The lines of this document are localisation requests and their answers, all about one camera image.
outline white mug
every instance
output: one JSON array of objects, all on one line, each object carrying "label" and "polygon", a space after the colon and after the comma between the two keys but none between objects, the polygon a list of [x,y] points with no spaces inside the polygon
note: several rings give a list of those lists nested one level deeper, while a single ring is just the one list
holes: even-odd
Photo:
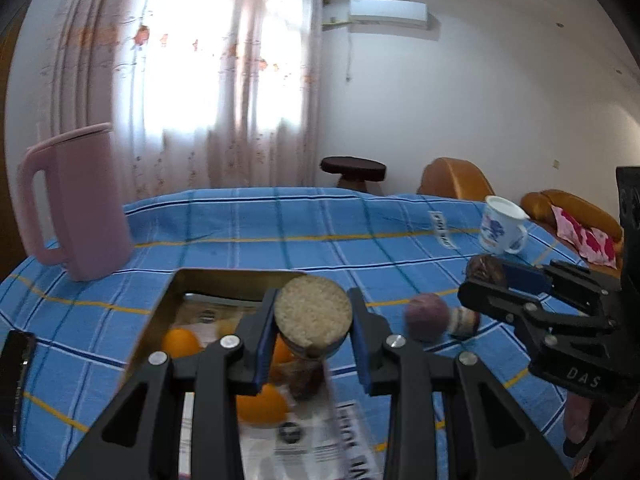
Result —
[{"label": "white mug", "polygon": [[493,254],[517,254],[527,243],[523,209],[500,196],[488,196],[480,226],[480,245]]}]

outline yellow stripe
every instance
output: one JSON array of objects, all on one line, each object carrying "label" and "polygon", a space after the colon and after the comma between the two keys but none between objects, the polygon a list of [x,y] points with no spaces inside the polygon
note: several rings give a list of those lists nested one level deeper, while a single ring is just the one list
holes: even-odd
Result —
[{"label": "yellow stripe", "polygon": [[[527,368],[525,368],[524,370],[519,371],[515,377],[509,379],[507,382],[503,383],[502,386],[504,386],[505,388],[511,388],[515,383],[517,383],[519,380],[521,380],[521,378],[523,378],[525,375],[527,375],[529,373],[529,370]],[[436,431],[438,430],[443,430],[445,426],[445,422],[444,420],[439,420],[436,422]],[[386,450],[386,442],[383,442],[382,444],[376,444],[373,447],[373,450],[376,453],[379,452],[383,452],[384,450]]]},{"label": "yellow stripe", "polygon": [[117,310],[118,312],[130,312],[132,314],[146,315],[150,313],[150,311],[147,310],[146,308],[131,308],[128,306],[119,306],[111,303],[105,303],[103,301],[89,301],[89,300],[73,301],[73,300],[68,300],[67,298],[56,298],[55,296],[49,296],[48,294],[46,294],[43,290],[39,289],[36,285],[34,285],[34,283],[31,280],[25,278],[24,276],[19,276],[18,274],[9,274],[9,277],[15,278],[16,280],[23,282],[31,292],[33,292],[34,294],[37,294],[43,300],[55,301],[57,303],[63,303],[67,305],[73,304],[73,305],[79,305],[79,306],[101,306],[103,308],[110,308],[111,310]]},{"label": "yellow stripe", "polygon": [[537,264],[539,264],[542,260],[544,260],[548,254],[554,250],[554,247],[558,245],[558,240],[554,240],[554,242],[549,245],[548,248],[546,248],[544,251],[542,251],[542,254],[540,254],[540,256],[538,256],[535,260],[533,260],[533,263],[531,264],[532,267],[535,267]]},{"label": "yellow stripe", "polygon": [[32,396],[29,392],[24,392],[23,395],[25,398],[33,402],[36,406],[41,407],[47,413],[50,413],[51,415],[55,416],[65,424],[73,426],[74,428],[76,428],[76,430],[80,430],[83,433],[86,433],[87,431],[89,431],[88,426],[85,426],[84,424],[82,424],[81,422],[78,422],[77,420],[73,420],[72,418],[66,416],[64,413],[59,412],[56,408],[52,408],[43,400],[40,400],[38,397]]},{"label": "yellow stripe", "polygon": [[[446,296],[447,294],[455,294],[458,291],[457,288],[448,288],[446,290],[441,290],[440,292],[436,292],[438,296]],[[404,300],[391,300],[391,301],[374,301],[372,303],[367,303],[367,306],[392,306],[392,305],[402,305],[405,303],[409,303],[411,298],[405,298]]]},{"label": "yellow stripe", "polygon": [[[477,233],[478,229],[450,229],[452,233]],[[146,242],[136,244],[136,247],[156,247],[156,246],[183,246],[191,244],[220,243],[254,243],[254,242],[331,242],[341,240],[371,240],[372,238],[403,238],[407,236],[433,235],[433,230],[407,231],[398,233],[376,233],[376,234],[353,234],[353,235],[316,235],[316,236],[289,236],[284,238],[199,238],[198,240],[177,241],[177,242]]]}]

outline pink pitcher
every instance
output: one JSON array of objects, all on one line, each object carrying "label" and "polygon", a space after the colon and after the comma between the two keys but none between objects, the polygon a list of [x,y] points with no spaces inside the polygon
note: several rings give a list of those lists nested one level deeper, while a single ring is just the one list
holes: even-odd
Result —
[{"label": "pink pitcher", "polygon": [[[41,264],[66,264],[72,280],[97,280],[121,268],[133,250],[110,145],[111,125],[96,124],[44,140],[18,167],[20,232]],[[51,219],[60,246],[47,249],[33,195],[44,171]]]}]

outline smartphone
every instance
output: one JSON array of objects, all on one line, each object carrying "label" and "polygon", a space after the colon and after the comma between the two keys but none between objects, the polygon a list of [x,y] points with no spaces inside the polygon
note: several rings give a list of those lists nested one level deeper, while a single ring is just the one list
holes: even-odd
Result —
[{"label": "smartphone", "polygon": [[11,330],[0,353],[0,431],[14,446],[20,441],[22,393],[35,348],[32,333]]}]

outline blue plaid tablecloth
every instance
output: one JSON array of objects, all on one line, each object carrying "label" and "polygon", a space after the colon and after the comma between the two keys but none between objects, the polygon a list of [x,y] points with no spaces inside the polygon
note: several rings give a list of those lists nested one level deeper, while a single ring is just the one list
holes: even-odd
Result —
[{"label": "blue plaid tablecloth", "polygon": [[[448,240],[432,215],[446,219]],[[482,252],[482,204],[438,197],[371,196],[344,189],[190,190],[126,206],[136,245],[129,263],[102,280],[76,283],[60,266],[28,258],[0,285],[0,344],[12,328],[38,344],[24,392],[18,452],[36,476],[54,478],[116,391],[141,330],[179,267],[299,269],[359,286],[371,309],[404,333],[402,306],[419,292],[459,305],[466,261]],[[579,257],[535,224],[516,261],[546,264]],[[574,312],[552,298],[551,310]],[[509,326],[482,318],[477,336],[447,336],[430,348],[476,352],[562,456],[565,392],[527,373],[527,355]],[[356,400],[376,449],[385,448],[388,398],[364,395],[347,341],[331,358],[338,401]],[[436,415],[444,427],[442,406]],[[438,431],[439,471],[446,441]]]}]

